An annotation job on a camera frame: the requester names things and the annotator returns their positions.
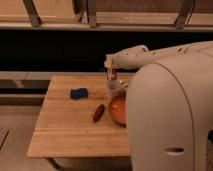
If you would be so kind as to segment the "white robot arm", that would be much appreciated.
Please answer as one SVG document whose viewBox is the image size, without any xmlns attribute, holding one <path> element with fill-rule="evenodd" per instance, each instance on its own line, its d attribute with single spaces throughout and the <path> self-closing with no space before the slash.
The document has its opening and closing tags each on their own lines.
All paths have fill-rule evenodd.
<svg viewBox="0 0 213 171">
<path fill-rule="evenodd" d="M 133 171 L 206 171 L 213 130 L 213 41 L 108 54 L 107 88 L 126 93 Z"/>
</svg>

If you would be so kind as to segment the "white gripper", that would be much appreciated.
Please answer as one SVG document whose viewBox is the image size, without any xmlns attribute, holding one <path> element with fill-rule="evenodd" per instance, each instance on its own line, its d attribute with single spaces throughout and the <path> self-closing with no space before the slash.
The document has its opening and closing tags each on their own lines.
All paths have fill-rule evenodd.
<svg viewBox="0 0 213 171">
<path fill-rule="evenodd" d="M 111 68 L 117 69 L 117 56 L 113 54 L 107 54 L 104 66 L 107 68 L 107 79 L 111 80 Z"/>
</svg>

